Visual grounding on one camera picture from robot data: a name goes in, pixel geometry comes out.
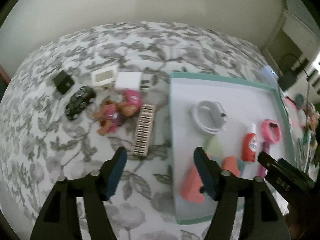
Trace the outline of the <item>person's left hand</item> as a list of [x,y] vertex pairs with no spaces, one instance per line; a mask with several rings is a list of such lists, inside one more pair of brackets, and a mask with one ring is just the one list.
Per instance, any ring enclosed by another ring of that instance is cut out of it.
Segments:
[[303,218],[290,204],[287,205],[289,211],[284,216],[291,239],[310,239],[310,224]]

